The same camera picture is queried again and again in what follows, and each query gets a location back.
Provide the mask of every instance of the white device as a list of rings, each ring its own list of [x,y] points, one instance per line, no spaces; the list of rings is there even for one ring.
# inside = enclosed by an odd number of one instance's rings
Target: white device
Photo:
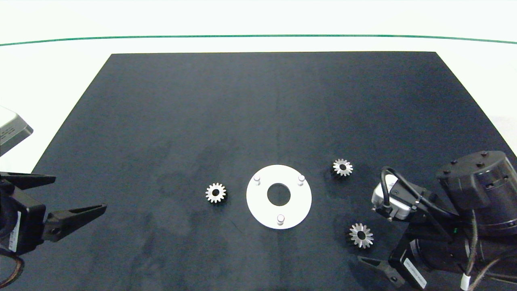
[[[33,129],[16,113],[0,106],[0,156],[33,133]]]
[[[388,192],[391,191],[391,188],[398,182],[395,176],[391,174],[386,175],[386,185],[388,186]],[[391,203],[392,210],[390,212],[391,217],[396,217],[398,219],[404,220],[411,213],[411,206],[408,206],[394,197],[390,197],[389,201]],[[375,207],[380,207],[384,203],[384,194],[381,184],[379,183],[372,195],[372,203]]]

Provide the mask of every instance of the cable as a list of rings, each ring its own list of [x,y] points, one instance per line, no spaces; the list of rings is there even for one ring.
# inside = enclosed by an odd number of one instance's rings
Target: cable
[[[18,277],[20,277],[20,275],[23,272],[23,268],[25,268],[25,262],[23,261],[22,258],[16,256],[14,253],[4,250],[4,249],[0,249],[0,255],[11,258],[16,263],[16,267],[14,268],[14,271],[12,272],[12,274],[7,279],[0,282],[0,289],[1,289],[1,288],[9,286],[12,282],[16,281],[16,279],[18,279]]]
[[[384,201],[383,204],[385,207],[390,207],[391,203],[389,201],[389,192],[388,185],[386,185],[386,171],[384,168],[381,170],[381,188],[383,189]]]
[[[409,190],[409,193],[411,193],[411,195],[413,195],[415,198],[417,199],[420,199],[420,202],[422,204],[424,204],[425,206],[429,207],[430,209],[436,211],[437,213],[439,213],[441,216],[443,217],[446,217],[448,219],[457,219],[459,218],[457,215],[437,206],[436,204],[430,202],[429,200],[427,200],[425,197],[423,197],[422,195],[420,195],[420,193],[418,193],[418,191],[416,191],[412,186],[411,184],[401,175],[399,174],[397,171],[395,171],[393,168],[390,168],[390,167],[383,167],[381,169],[381,188],[383,190],[383,195],[384,195],[384,206],[385,207],[389,207],[390,206],[390,203],[389,203],[389,192],[388,192],[388,186],[386,185],[386,173],[389,173],[389,174],[392,174],[393,176],[395,176],[397,179],[399,179],[399,181],[403,184],[403,186],[405,186],[408,190]]]
[[[477,245],[478,245],[478,223],[476,221],[476,211],[472,209],[472,240],[470,241],[470,253],[468,255],[467,267],[465,268],[465,272],[461,277],[460,288],[461,290],[469,290],[470,289],[470,273],[474,268],[474,263],[476,262],[477,255]]]
[[[500,254],[499,256],[497,256],[495,259],[493,259],[490,263],[488,263],[485,267],[483,267],[483,269],[481,269],[481,271],[479,272],[478,276],[476,277],[476,279],[474,280],[474,283],[472,283],[472,285],[470,286],[470,288],[468,289],[468,291],[473,291],[478,285],[479,283],[481,282],[481,280],[483,279],[483,277],[485,276],[486,272],[493,266],[495,265],[496,263],[498,263],[500,260],[504,259],[504,258],[507,258],[507,257],[513,257],[513,256],[516,256],[517,254],[512,254],[512,252],[515,252],[517,251],[517,248],[515,249],[511,249],[509,251],[506,251],[506,252],[503,252],[502,254]]]
[[[476,248],[478,244],[478,223],[476,221],[476,211],[472,209],[472,241],[470,242],[470,254],[468,256],[467,268],[465,275],[470,276],[474,263],[476,262]]]

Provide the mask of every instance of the white background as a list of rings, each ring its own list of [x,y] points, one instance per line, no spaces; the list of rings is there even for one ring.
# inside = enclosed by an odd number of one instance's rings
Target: white background
[[[134,35],[371,34],[517,41],[514,1],[0,1],[0,44]],[[0,46],[0,105],[34,133],[0,157],[31,172],[112,53],[436,51],[517,150],[517,44],[450,39],[150,38]]]

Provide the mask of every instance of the metal gear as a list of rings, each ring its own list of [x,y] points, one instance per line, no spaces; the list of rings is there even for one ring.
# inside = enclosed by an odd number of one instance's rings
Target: metal gear
[[[370,229],[367,228],[366,225],[362,223],[352,225],[350,228],[350,236],[352,237],[350,240],[354,242],[354,245],[358,245],[359,248],[369,248],[373,245],[373,233],[370,232]]]
[[[352,164],[350,164],[349,161],[345,159],[337,159],[334,162],[334,172],[340,176],[348,176],[352,173],[354,170]]]
[[[221,200],[223,200],[226,195],[226,189],[224,188],[223,184],[212,184],[206,190],[205,197],[211,203],[221,202]]]

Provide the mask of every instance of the green line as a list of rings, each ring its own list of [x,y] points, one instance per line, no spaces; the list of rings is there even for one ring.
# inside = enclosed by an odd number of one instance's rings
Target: green line
[[[69,41],[69,40],[88,40],[88,39],[118,39],[118,38],[216,38],[216,37],[405,37],[405,38],[434,38],[434,39],[453,39],[453,40],[470,40],[484,41],[496,43],[509,43],[517,45],[517,41],[466,38],[466,37],[449,37],[449,36],[428,36],[428,35],[389,35],[389,34],[242,34],[242,35],[131,35],[131,36],[94,36],[94,37],[73,37],[73,38],[56,38],[11,43],[0,43],[0,47],[26,45],[29,43]]]

